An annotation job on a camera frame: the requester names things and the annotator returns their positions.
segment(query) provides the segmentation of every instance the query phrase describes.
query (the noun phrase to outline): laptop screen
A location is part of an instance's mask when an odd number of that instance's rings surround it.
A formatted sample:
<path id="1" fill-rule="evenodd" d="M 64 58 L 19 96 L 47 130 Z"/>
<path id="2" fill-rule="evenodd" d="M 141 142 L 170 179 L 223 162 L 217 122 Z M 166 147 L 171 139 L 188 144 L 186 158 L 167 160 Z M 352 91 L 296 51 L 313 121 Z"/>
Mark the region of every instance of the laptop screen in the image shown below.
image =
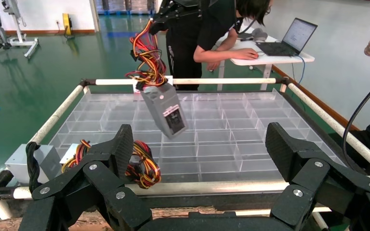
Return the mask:
<path id="1" fill-rule="evenodd" d="M 283 42 L 301 52 L 316 30 L 317 25 L 296 18 L 283 38 Z"/>

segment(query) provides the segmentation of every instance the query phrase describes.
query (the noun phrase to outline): transparent plastic bin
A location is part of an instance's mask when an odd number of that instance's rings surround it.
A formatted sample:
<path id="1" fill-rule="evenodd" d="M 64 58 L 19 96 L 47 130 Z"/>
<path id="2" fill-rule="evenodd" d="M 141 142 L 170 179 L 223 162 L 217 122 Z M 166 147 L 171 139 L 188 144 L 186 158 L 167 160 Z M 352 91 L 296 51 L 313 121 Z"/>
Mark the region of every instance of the transparent plastic bin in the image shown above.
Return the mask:
<path id="1" fill-rule="evenodd" d="M 112 140 L 130 124 L 133 139 L 148 144 L 162 182 L 281 180 L 264 143 L 269 123 L 291 136 L 314 142 L 333 161 L 334 152 L 277 92 L 178 94 L 188 129 L 168 139 L 156 126 L 139 94 L 83 96 L 53 137 L 63 157 L 81 139 L 91 144 Z"/>

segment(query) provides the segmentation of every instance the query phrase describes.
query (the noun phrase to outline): blue cable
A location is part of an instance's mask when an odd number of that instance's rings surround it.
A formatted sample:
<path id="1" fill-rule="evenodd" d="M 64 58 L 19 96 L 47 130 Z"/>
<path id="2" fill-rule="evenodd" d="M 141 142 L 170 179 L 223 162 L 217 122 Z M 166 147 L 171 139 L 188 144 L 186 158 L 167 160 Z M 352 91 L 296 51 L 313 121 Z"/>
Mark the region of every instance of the blue cable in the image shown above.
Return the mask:
<path id="1" fill-rule="evenodd" d="M 300 81 L 299 81 L 299 84 L 300 84 L 301 81 L 303 80 L 303 77 L 304 77 L 305 61 L 301 56 L 297 55 L 297 57 L 299 57 L 303 61 L 303 73 L 301 74 L 301 78 L 300 78 Z"/>

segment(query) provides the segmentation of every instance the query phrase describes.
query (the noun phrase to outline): baseboard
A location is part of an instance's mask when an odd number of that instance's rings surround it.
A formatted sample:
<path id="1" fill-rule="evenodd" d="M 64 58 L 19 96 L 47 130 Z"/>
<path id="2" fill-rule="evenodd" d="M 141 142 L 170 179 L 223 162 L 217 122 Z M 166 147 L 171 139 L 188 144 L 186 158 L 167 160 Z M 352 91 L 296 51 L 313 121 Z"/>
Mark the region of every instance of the baseboard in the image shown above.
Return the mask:
<path id="1" fill-rule="evenodd" d="M 304 92 L 311 100 L 313 100 L 316 104 L 318 104 L 324 111 L 326 111 L 331 117 L 333 117 L 338 123 L 340 123 L 344 128 L 348 124 L 348 120 L 346 120 L 344 117 L 342 117 L 338 112 L 334 111 L 332 108 L 330 108 L 328 105 L 326 105 L 323 101 L 321 101 L 319 98 L 317 98 L 315 95 L 313 95 L 310 91 L 308 91 L 303 86 L 299 85 L 294 79 L 292 79 L 290 76 L 288 76 L 286 73 L 284 73 L 282 70 L 280 70 L 278 67 L 274 66 L 272 69 L 281 75 L 282 77 L 289 77 L 290 81 L 294 83 L 302 92 Z M 359 131 L 357 127 L 354 125 L 351 125 L 350 130 L 356 130 Z"/>
<path id="2" fill-rule="evenodd" d="M 6 30 L 7 35 L 16 35 L 16 30 Z M 30 35 L 63 35 L 65 33 L 64 30 L 23 30 L 22 33 L 30 34 Z M 73 30 L 74 34 L 93 34 L 95 30 Z"/>

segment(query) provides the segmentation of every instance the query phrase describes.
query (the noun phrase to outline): laptop keyboard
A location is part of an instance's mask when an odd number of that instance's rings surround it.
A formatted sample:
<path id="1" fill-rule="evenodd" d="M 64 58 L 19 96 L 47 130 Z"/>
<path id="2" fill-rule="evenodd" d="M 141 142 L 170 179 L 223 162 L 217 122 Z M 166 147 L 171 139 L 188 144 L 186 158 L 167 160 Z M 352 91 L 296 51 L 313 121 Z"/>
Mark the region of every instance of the laptop keyboard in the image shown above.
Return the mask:
<path id="1" fill-rule="evenodd" d="M 297 54 L 280 42 L 262 42 L 256 44 L 265 54 L 269 56 L 296 56 Z"/>

